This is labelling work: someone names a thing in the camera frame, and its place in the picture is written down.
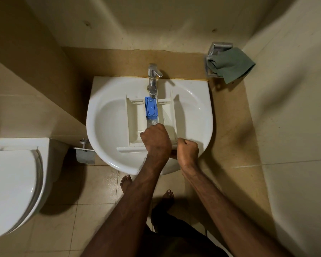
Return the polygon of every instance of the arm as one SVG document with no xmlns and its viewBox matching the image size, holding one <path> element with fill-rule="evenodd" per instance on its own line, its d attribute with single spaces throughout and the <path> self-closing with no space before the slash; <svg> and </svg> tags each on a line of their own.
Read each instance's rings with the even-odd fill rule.
<svg viewBox="0 0 321 257">
<path fill-rule="evenodd" d="M 81 257 L 137 254 L 158 177 L 171 153 L 171 141 L 163 125 L 149 127 L 140 137 L 148 151 L 146 161 Z"/>
<path fill-rule="evenodd" d="M 177 158 L 182 173 L 195 189 L 234 256 L 292 256 L 253 224 L 217 189 L 215 184 L 198 168 L 197 156 L 196 142 L 178 139 Z"/>
</svg>

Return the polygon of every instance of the person's left hand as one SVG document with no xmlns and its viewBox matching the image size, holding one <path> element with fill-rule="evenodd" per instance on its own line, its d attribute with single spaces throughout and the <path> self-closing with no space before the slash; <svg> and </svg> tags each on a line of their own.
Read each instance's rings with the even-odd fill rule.
<svg viewBox="0 0 321 257">
<path fill-rule="evenodd" d="M 140 138 L 150 155 L 169 158 L 172 145 L 164 125 L 151 125 L 140 134 Z"/>
</svg>

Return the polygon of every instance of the toilet bowl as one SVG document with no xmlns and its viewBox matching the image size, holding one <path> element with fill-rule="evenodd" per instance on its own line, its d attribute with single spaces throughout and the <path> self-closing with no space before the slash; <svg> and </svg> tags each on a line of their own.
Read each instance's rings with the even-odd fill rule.
<svg viewBox="0 0 321 257">
<path fill-rule="evenodd" d="M 0 236 L 39 212 L 68 148 L 50 138 L 0 138 Z"/>
</svg>

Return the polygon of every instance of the folded green cloth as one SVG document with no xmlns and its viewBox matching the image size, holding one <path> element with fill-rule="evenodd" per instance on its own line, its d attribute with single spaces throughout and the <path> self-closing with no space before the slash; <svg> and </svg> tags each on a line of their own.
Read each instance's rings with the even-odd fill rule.
<svg viewBox="0 0 321 257">
<path fill-rule="evenodd" d="M 230 50 L 206 58 L 207 66 L 226 83 L 246 75 L 254 67 L 254 63 L 241 49 L 234 47 Z"/>
</svg>

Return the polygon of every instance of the toilet lid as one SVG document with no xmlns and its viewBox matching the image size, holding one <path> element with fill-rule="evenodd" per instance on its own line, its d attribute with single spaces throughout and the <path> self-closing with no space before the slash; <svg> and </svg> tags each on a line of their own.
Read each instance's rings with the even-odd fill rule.
<svg viewBox="0 0 321 257">
<path fill-rule="evenodd" d="M 36 150 L 0 151 L 0 235 L 26 218 L 39 196 L 41 182 Z"/>
</svg>

